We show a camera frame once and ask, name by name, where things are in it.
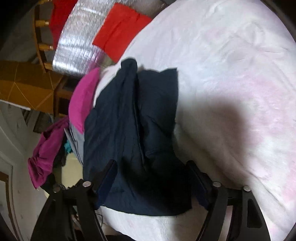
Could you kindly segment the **large red cushion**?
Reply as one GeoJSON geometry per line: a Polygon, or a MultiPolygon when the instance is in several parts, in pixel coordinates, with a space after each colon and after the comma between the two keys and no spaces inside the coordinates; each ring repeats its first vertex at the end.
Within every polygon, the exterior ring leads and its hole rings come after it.
{"type": "Polygon", "coordinates": [[[56,49],[63,27],[77,0],[54,0],[49,29],[53,37],[53,48],[56,49]]]}

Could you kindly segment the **grey garment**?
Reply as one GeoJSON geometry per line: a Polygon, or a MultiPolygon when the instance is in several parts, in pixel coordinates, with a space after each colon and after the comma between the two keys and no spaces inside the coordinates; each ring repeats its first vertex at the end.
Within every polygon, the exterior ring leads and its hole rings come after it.
{"type": "Polygon", "coordinates": [[[78,159],[79,163],[83,166],[84,134],[80,133],[71,122],[69,122],[68,128],[64,128],[64,132],[74,155],[78,159]]]}

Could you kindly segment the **teal garment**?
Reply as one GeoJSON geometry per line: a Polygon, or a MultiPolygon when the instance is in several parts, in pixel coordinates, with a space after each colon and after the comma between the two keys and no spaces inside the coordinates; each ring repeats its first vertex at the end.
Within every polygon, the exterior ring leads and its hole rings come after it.
{"type": "Polygon", "coordinates": [[[67,140],[64,144],[65,154],[68,155],[73,152],[70,142],[67,140]]]}

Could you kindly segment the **navy blue puffer jacket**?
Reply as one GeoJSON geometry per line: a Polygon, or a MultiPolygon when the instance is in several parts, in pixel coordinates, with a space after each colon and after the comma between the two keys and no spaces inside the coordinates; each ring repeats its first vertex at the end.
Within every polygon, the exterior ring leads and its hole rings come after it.
{"type": "Polygon", "coordinates": [[[96,207],[148,216],[191,209],[188,173],[173,149],[177,101],[176,69],[140,71],[134,59],[122,61],[85,121],[84,179],[117,163],[109,189],[96,192],[96,207]]]}

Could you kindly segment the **magenta pillow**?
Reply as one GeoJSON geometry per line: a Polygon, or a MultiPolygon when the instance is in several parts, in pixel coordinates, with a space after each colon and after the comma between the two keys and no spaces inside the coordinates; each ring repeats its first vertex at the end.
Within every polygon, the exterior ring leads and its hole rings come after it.
{"type": "Polygon", "coordinates": [[[79,133],[84,133],[84,123],[93,106],[95,90],[99,83],[100,68],[92,69],[78,82],[69,103],[69,120],[79,133]]]}

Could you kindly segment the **white bed quilt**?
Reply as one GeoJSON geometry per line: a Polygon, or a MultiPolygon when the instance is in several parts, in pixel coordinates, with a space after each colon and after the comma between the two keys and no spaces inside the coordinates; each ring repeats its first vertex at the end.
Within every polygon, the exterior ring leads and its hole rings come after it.
{"type": "Polygon", "coordinates": [[[272,240],[295,224],[295,41],[261,1],[176,1],[122,58],[178,70],[176,151],[251,188],[272,240]]]}

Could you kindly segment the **silver foil insulation panel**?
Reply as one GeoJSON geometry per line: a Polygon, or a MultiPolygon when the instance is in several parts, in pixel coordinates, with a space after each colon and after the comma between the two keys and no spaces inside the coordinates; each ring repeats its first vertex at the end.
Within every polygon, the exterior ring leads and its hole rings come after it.
{"type": "Polygon", "coordinates": [[[154,18],[167,5],[163,1],[78,1],[62,29],[53,59],[53,71],[81,77],[104,64],[107,55],[92,42],[115,3],[154,18]]]}

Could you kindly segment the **purple fleece jacket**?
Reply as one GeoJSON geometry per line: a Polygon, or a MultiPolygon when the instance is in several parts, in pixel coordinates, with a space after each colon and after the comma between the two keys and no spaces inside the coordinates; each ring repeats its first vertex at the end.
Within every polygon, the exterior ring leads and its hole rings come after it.
{"type": "Polygon", "coordinates": [[[41,133],[40,139],[28,159],[29,176],[34,188],[41,187],[53,171],[58,152],[64,149],[65,129],[69,128],[69,116],[65,116],[41,133]]]}

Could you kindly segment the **red pillow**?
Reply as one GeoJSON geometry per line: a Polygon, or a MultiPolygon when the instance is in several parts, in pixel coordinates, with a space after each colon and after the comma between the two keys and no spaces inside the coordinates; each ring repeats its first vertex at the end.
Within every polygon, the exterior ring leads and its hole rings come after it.
{"type": "Polygon", "coordinates": [[[102,49],[116,63],[134,37],[151,21],[152,18],[124,4],[115,3],[92,44],[102,49]]]}

